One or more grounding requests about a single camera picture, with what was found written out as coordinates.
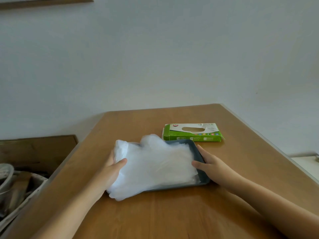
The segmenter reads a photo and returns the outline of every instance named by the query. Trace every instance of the green and white box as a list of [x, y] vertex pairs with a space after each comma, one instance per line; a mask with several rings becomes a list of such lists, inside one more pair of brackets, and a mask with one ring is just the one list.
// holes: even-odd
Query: green and white box
[[166, 124], [163, 140], [190, 139], [194, 142], [220, 142], [222, 135], [215, 123], [175, 123]]

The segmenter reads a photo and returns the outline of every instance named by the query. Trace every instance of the dark gray tray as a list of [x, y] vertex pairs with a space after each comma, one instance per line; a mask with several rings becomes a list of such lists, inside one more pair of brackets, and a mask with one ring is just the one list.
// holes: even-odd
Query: dark gray tray
[[[181, 139], [181, 140], [171, 140], [171, 141], [165, 141], [167, 144], [172, 144], [172, 143], [186, 143], [189, 145], [189, 148], [191, 150], [191, 152], [194, 154], [194, 160], [195, 161], [199, 161], [202, 163], [205, 163], [202, 155], [200, 154], [200, 152], [198, 151], [195, 143], [190, 140], [190, 139]], [[157, 191], [157, 190], [167, 190], [167, 189], [176, 189], [176, 188], [184, 188], [184, 187], [191, 187], [191, 186], [200, 186], [200, 185], [206, 185], [210, 182], [210, 178], [206, 175], [206, 173], [204, 171], [201, 170], [197, 170], [198, 172], [198, 176], [199, 176], [199, 180], [200, 183], [198, 184], [193, 184], [193, 185], [165, 185], [165, 186], [161, 186], [160, 188], [157, 189], [151, 189], [151, 190], [147, 190], [147, 191]]]

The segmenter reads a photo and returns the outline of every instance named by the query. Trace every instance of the finger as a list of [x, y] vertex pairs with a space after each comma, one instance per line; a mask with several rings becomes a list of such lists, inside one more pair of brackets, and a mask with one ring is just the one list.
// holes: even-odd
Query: finger
[[116, 164], [114, 164], [113, 166], [114, 166], [116, 169], [120, 170], [121, 168], [124, 167], [124, 165], [126, 165], [126, 163], [127, 163], [127, 159], [124, 158], [124, 159], [118, 161], [118, 162], [117, 162]]
[[112, 149], [112, 151], [110, 152], [110, 155], [108, 156], [105, 165], [106, 165], [106, 166], [111, 166], [112, 164], [114, 164], [114, 150], [113, 150], [113, 149]]
[[214, 158], [213, 155], [211, 155], [209, 152], [207, 152], [205, 149], [203, 149], [200, 145], [197, 145], [198, 151], [203, 156], [206, 163], [213, 163]]
[[195, 167], [196, 169], [200, 169], [204, 172], [206, 172], [206, 170], [208, 169], [209, 165], [206, 163], [202, 163], [202, 162], [198, 162], [198, 161], [192, 161], [192, 165], [193, 167]]

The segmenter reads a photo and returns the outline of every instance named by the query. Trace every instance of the brown tabletop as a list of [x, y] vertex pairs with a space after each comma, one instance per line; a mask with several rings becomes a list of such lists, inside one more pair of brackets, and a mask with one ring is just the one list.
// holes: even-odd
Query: brown tabletop
[[[216, 123], [225, 140], [201, 142], [235, 171], [319, 215], [319, 186], [220, 104], [107, 112], [54, 180], [10, 230], [30, 238], [77, 194], [104, 163], [117, 139], [139, 142], [168, 123]], [[141, 193], [117, 202], [105, 194], [74, 238], [281, 238], [240, 198], [214, 183]]]

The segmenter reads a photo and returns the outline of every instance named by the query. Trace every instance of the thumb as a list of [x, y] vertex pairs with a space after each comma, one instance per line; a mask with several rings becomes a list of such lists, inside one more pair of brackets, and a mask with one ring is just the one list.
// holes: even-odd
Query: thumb
[[206, 172], [206, 170], [208, 169], [209, 165], [206, 163], [202, 163], [202, 162], [198, 162], [198, 161], [192, 161], [192, 165], [193, 167], [195, 167], [196, 169], [200, 169], [204, 172]]
[[118, 161], [116, 164], [113, 164], [112, 166], [114, 166], [118, 171], [120, 171], [120, 169], [123, 168], [124, 165], [126, 165], [126, 163], [127, 163], [127, 159], [124, 158], [124, 159]]

